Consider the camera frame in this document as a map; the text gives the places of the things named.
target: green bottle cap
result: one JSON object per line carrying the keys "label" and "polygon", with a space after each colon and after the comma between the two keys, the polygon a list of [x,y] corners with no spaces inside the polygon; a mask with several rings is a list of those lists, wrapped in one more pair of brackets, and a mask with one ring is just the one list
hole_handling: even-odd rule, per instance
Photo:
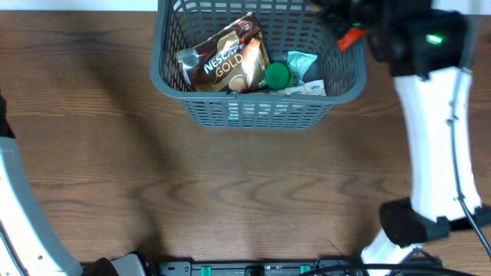
{"label": "green bottle cap", "polygon": [[265,79],[269,88],[280,90],[292,85],[293,72],[288,66],[275,62],[266,68]]}

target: black clamp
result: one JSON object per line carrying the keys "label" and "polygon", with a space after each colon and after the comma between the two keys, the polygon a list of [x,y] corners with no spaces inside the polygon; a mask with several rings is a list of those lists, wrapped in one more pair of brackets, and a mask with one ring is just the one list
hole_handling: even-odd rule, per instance
{"label": "black clamp", "polygon": [[[478,226],[491,223],[491,207],[484,205],[474,212]],[[391,242],[400,247],[436,241],[449,236],[451,231],[471,229],[466,218],[450,222],[447,217],[438,217],[433,222],[411,208],[409,198],[384,203],[380,208],[382,228]]]}

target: wooden surface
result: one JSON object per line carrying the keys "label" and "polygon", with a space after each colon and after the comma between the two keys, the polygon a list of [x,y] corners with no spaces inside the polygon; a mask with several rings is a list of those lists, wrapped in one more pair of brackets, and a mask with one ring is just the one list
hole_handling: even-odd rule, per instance
{"label": "wooden surface", "polygon": [[[410,194],[404,118],[367,58],[355,101],[303,132],[207,130],[149,77],[155,13],[1,12],[0,87],[38,200],[81,261],[136,247],[202,260],[352,255],[382,202]],[[470,101],[474,173],[491,203],[491,20]],[[491,231],[485,228],[491,238]],[[469,232],[430,253],[490,274]]]}

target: coffee packet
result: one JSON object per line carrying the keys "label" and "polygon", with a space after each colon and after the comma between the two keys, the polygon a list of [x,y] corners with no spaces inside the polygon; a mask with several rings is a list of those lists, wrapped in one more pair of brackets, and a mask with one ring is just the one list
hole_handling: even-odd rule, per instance
{"label": "coffee packet", "polygon": [[269,58],[251,12],[203,43],[178,51],[176,58],[181,74],[195,91],[249,93],[267,88]]}

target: basket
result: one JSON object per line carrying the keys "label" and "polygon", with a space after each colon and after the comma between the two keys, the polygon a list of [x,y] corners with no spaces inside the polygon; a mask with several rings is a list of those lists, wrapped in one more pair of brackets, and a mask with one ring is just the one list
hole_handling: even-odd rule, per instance
{"label": "basket", "polygon": [[[323,79],[327,96],[187,92],[175,53],[205,41],[254,12],[271,62],[289,51],[318,55],[304,81]],[[205,127],[293,129],[314,126],[336,104],[356,98],[367,79],[361,41],[341,53],[336,40],[303,0],[159,0],[150,69],[154,85],[179,99]]]}

